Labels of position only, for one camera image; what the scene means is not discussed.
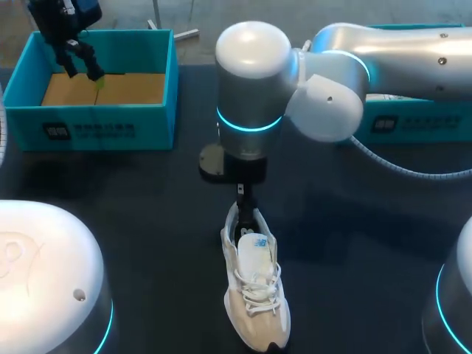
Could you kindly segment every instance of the dark tabletop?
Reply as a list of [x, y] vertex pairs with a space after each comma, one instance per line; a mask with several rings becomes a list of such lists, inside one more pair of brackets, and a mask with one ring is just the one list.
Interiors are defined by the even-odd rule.
[[[173, 151], [20, 154], [11, 145], [0, 192], [62, 207], [94, 233], [121, 353], [244, 353], [223, 306], [219, 239], [235, 189], [198, 174], [201, 148], [217, 137], [215, 68], [180, 70]], [[469, 145], [376, 151], [421, 172], [472, 167]], [[472, 179], [400, 176], [285, 122], [255, 193], [279, 241], [289, 352], [424, 353], [421, 310], [472, 216], [471, 188]]]

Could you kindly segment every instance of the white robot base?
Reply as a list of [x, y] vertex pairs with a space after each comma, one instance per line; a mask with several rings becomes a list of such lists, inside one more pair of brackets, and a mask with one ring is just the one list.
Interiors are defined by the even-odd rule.
[[423, 311], [423, 340], [430, 354], [472, 353], [472, 218], [441, 268]]
[[0, 201], [0, 354], [109, 354], [116, 345], [90, 230], [55, 206]]

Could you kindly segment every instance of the cardboard box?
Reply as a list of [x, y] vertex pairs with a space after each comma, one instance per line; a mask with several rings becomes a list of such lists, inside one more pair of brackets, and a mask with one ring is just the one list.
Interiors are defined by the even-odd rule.
[[69, 79], [39, 32], [29, 37], [4, 93], [12, 135], [23, 151], [169, 150], [178, 64], [170, 30], [90, 30], [107, 73], [96, 91], [86, 67]]

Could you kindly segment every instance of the shoe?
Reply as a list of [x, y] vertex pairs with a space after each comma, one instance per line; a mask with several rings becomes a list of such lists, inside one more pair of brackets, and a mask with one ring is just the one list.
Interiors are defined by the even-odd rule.
[[254, 219], [259, 232], [242, 229], [235, 244], [238, 208], [233, 204], [221, 230], [226, 259], [228, 290], [224, 305], [237, 334], [257, 352], [283, 349], [290, 336], [291, 322], [285, 300], [277, 241], [258, 209]]

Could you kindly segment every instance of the cardboard insert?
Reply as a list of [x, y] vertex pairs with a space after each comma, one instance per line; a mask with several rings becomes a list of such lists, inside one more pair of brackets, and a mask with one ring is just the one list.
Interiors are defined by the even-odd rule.
[[53, 74], [41, 105], [161, 104], [165, 74], [106, 74], [97, 90], [86, 74]]

